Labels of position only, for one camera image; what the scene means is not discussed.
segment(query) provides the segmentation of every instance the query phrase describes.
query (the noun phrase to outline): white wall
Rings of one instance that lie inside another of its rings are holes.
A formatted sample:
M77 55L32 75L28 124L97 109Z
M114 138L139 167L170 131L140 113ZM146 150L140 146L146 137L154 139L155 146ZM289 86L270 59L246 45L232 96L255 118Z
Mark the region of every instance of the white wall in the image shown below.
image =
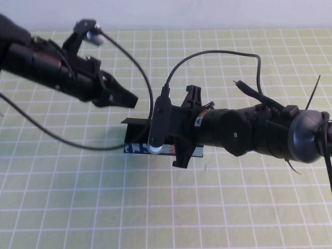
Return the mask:
M104 30L332 26L330 0L0 0L0 12L27 29L82 18Z

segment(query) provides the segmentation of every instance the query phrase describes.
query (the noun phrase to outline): small box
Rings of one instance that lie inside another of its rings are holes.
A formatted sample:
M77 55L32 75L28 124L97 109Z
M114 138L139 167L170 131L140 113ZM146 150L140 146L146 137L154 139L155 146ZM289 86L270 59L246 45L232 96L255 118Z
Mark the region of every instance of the small box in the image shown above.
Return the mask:
M125 143L129 143L125 146L123 152L130 154L150 154L147 150L147 141L150 131L150 122L147 119L141 118L126 118L121 123L127 124L126 137L124 138ZM195 151L193 152L193 157L203 157L203 145L197 145ZM165 143L162 147L162 152L159 155L175 156L175 146L173 139L167 137Z

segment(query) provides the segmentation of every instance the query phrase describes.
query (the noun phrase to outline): warning label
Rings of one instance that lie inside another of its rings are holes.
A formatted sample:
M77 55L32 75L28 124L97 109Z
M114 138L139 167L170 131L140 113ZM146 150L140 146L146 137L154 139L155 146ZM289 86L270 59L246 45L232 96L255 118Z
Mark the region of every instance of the warning label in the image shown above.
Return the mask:
M195 120L195 126L201 126L203 117L197 117Z
M197 118L196 118L196 120L195 120L195 126L201 126L201 124L202 124L202 119L203 119L204 115L205 115L206 113L208 113L209 111L210 111L209 109L204 110L204 111L202 111L202 112L197 116Z

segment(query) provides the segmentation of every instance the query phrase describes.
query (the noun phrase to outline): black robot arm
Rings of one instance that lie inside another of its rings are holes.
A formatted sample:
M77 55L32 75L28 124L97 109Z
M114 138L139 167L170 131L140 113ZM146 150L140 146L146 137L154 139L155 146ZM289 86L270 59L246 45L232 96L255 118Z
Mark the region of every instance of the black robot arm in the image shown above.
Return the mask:
M236 86L261 103L243 109L214 109L213 102L202 105L200 87L187 86L182 105L174 106L165 85L156 99L151 122L127 118L123 123L137 132L149 129L140 143L147 144L150 154L162 154L165 146L173 144L173 166L178 168L187 168L195 149L204 145L222 147L237 157L255 151L288 163L313 163L324 157L332 190L329 114L283 106L242 81Z
M83 40L101 44L102 31L94 20L76 23L71 36L60 48L14 24L0 14L0 70L29 79L97 107L134 108L138 98L123 88L101 62L77 55Z

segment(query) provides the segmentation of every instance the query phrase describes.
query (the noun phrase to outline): green cutting mat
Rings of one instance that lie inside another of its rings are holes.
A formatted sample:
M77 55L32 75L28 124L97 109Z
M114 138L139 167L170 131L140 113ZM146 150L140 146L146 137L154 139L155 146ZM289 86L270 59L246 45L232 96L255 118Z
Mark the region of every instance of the green cutting mat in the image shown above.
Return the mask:
M36 32L58 43L69 31ZM207 49L262 57L263 92L305 108L332 110L332 30L114 31L150 78L154 97L184 56ZM139 97L135 109L80 103L2 72L0 90L57 134L89 145L123 142L126 117L148 116L148 91L138 70L109 44L83 44ZM256 60L205 55L171 81L180 105L186 85L203 88L203 103L242 108L257 102L233 80L252 87ZM0 248L332 248L332 194L324 160L293 163L255 153L236 158L206 147L187 170L167 156L81 151L40 133L0 102Z

